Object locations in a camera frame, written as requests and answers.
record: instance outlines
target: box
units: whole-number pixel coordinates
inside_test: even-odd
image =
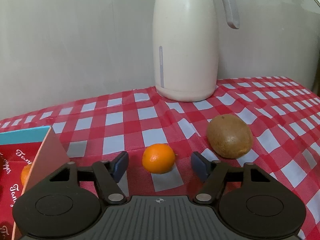
[[[0,159],[0,238],[16,240],[21,234],[12,217],[15,201],[70,159],[50,126],[0,133]],[[23,187],[20,175],[29,163],[32,166]]]

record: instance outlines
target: mandarin orange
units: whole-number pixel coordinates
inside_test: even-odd
[[[142,165],[150,173],[166,173],[174,165],[175,154],[166,144],[153,144],[146,148],[142,156]]]
[[[32,163],[28,164],[27,166],[25,166],[23,169],[22,169],[22,172],[21,172],[21,183],[22,185],[24,186],[24,184],[26,183],[27,181],[27,177],[28,177],[28,174],[30,172],[30,169],[31,169],[31,166],[32,166]]]

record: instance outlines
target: white wall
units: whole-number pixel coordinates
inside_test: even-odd
[[[154,0],[0,0],[0,119],[154,85]]]
[[[221,0],[219,78],[286,75],[311,87],[320,49],[313,0]],[[154,85],[154,0],[0,0],[0,119]]]

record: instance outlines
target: red checkered tablecloth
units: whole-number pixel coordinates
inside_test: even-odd
[[[126,195],[193,195],[201,187],[190,155],[212,152],[205,131],[219,114],[235,114],[254,135],[252,150],[233,166],[254,162],[298,195],[307,207],[299,236],[320,238],[320,99],[285,77],[218,80],[214,95],[195,103],[161,97],[154,87],[78,100],[0,121],[0,132],[52,125],[79,165],[130,162],[119,186]],[[172,171],[150,174],[141,165],[145,147],[168,143],[177,154]],[[93,190],[90,183],[83,187]]]

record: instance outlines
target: thermos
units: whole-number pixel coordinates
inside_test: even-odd
[[[228,25],[239,28],[235,0],[222,0]],[[153,59],[156,89],[166,98],[195,102],[215,90],[219,32],[213,0],[156,0]]]

